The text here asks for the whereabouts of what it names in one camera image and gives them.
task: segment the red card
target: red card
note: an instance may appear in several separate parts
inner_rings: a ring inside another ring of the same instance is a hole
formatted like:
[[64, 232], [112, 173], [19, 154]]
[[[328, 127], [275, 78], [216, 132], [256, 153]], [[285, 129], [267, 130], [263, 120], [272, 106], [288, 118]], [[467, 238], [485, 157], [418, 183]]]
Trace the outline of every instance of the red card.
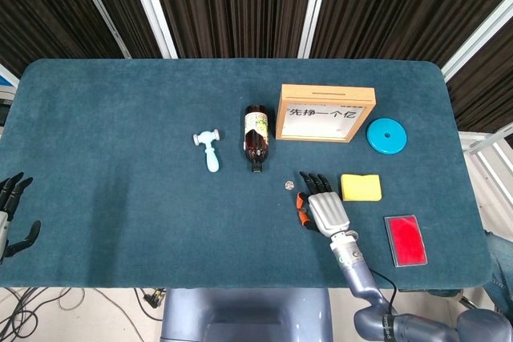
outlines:
[[427, 264], [426, 249], [415, 215], [385, 218], [396, 267]]

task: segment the wooden picture frame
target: wooden picture frame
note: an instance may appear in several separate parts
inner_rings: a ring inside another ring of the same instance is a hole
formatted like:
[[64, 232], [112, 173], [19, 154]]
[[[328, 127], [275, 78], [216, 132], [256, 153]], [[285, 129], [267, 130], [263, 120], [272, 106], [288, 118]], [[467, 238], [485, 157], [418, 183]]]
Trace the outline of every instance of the wooden picture frame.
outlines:
[[372, 87], [282, 84], [276, 137], [347, 143], [374, 106]]

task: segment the blue plastic lid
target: blue plastic lid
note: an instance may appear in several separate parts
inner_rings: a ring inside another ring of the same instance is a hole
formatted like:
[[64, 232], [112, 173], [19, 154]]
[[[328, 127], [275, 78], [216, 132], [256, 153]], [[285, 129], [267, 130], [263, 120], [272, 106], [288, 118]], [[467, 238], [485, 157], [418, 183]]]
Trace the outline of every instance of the blue plastic lid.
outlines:
[[393, 119], [376, 119], [367, 127], [367, 141], [374, 150], [382, 154], [393, 155], [401, 152], [407, 139], [404, 127]]

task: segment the teal tablecloth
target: teal tablecloth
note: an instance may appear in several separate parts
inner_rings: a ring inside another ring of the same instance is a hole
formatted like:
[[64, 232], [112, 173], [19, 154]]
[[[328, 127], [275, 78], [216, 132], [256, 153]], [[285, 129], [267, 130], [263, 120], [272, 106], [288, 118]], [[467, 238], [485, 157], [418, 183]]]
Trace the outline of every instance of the teal tablecloth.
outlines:
[[[250, 103], [276, 110], [284, 82], [375, 87], [364, 127], [397, 119], [408, 144], [271, 140], [262, 174], [242, 151]], [[220, 129], [221, 169], [192, 134]], [[329, 240], [297, 220], [299, 170], [379, 174], [382, 201], [345, 203], [368, 264], [400, 288], [483, 284], [490, 257], [440, 70], [338, 59], [40, 60], [0, 140], [0, 177], [34, 177], [11, 226], [37, 243], [0, 267], [4, 286], [344, 287]], [[395, 268], [383, 217], [415, 214], [429, 263]]]

